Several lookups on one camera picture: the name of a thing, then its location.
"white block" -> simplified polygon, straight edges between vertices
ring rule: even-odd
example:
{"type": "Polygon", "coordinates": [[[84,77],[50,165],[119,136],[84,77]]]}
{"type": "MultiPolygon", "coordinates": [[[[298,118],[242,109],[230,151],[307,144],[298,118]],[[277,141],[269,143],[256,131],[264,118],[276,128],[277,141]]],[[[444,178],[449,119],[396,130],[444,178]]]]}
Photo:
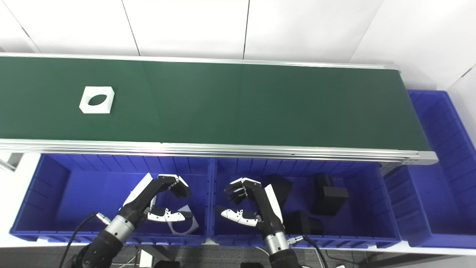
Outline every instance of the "white block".
{"type": "Polygon", "coordinates": [[[110,113],[114,90],[110,86],[87,86],[84,88],[83,97],[79,108],[83,113],[110,113]],[[89,105],[89,101],[97,95],[106,95],[106,99],[98,105],[89,105]]]}

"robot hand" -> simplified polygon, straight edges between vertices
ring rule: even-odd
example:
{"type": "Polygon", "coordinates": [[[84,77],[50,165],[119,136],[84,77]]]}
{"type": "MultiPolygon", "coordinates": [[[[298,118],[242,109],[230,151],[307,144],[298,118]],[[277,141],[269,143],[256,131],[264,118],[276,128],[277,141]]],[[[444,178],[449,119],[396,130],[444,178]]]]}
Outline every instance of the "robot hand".
{"type": "Polygon", "coordinates": [[[147,174],[132,190],[124,206],[109,225],[85,246],[72,263],[74,268],[107,268],[134,229],[145,219],[161,222],[192,218],[190,212],[155,206],[157,193],[170,190],[176,197],[190,197],[190,189],[177,175],[160,174],[153,179],[147,174]]]}
{"type": "Polygon", "coordinates": [[[231,193],[228,199],[237,205],[246,198],[254,201],[259,212],[233,210],[223,206],[216,206],[215,211],[240,224],[256,226],[263,235],[272,268],[300,267],[296,253],[289,248],[281,210],[273,186],[268,185],[263,188],[259,181],[239,178],[231,182],[224,191],[231,193]]]}
{"type": "Polygon", "coordinates": [[[240,224],[256,226],[264,237],[279,232],[284,233],[281,210],[279,209],[273,186],[268,185],[266,188],[263,188],[259,181],[240,178],[231,182],[224,192],[230,193],[228,199],[237,205],[246,198],[254,201],[258,206],[259,212],[254,213],[216,206],[215,211],[217,213],[240,224]]]}
{"type": "Polygon", "coordinates": [[[182,177],[174,174],[160,174],[157,178],[152,179],[150,174],[147,174],[132,190],[121,209],[124,210],[123,213],[119,212],[118,215],[125,214],[128,210],[142,211],[142,218],[139,219],[139,222],[146,218],[158,222],[176,222],[192,218],[193,215],[190,212],[176,211],[155,205],[156,194],[167,190],[170,190],[178,198],[191,196],[190,189],[182,177]]]}

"white block with oval hole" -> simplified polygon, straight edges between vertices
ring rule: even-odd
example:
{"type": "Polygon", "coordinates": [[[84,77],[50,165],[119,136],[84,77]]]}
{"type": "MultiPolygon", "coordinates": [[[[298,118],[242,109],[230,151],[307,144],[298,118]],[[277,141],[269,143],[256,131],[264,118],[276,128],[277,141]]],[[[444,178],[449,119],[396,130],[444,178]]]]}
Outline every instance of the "white block with oval hole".
{"type": "Polygon", "coordinates": [[[79,103],[79,108],[83,113],[110,113],[114,90],[110,86],[87,86],[84,88],[83,97],[79,103]],[[89,101],[98,95],[105,95],[106,99],[97,104],[90,105],[89,101]]]}

